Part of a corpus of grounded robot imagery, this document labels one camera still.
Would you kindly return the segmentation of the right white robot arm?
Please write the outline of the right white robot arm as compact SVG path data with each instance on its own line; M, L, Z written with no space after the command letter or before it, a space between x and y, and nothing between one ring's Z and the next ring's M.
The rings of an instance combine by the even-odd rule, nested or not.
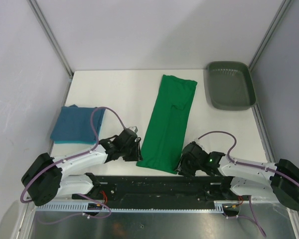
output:
M278 201L299 212L299 168L286 159L278 163L259 163L228 158L222 152L206 152L196 142L188 144L181 153L176 168L182 176L195 176L196 171L209 176L230 177L221 185L220 195L231 200L237 196L252 196L266 201Z

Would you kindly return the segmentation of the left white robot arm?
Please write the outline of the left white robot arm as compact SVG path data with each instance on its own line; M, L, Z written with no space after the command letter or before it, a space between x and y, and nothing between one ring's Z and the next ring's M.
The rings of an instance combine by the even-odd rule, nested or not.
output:
M76 172L119 158L124 161L141 161L140 141L137 127L133 126L77 154L51 157L43 153L21 178L24 193L29 194L30 201L36 206L73 194L95 199L100 193L100 183L96 176L92 173L76 175Z

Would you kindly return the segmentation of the green t shirt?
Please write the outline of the green t shirt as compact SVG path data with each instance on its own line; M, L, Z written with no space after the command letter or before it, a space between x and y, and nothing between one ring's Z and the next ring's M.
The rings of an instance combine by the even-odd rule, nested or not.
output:
M138 167L176 173L197 82L163 75Z

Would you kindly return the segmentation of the blue t shirt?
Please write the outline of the blue t shirt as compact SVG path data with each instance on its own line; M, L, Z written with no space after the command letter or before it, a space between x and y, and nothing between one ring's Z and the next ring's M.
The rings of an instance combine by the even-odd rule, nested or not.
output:
M63 106L50 135L54 143L95 144L94 132L100 133L105 109L94 112L93 108Z

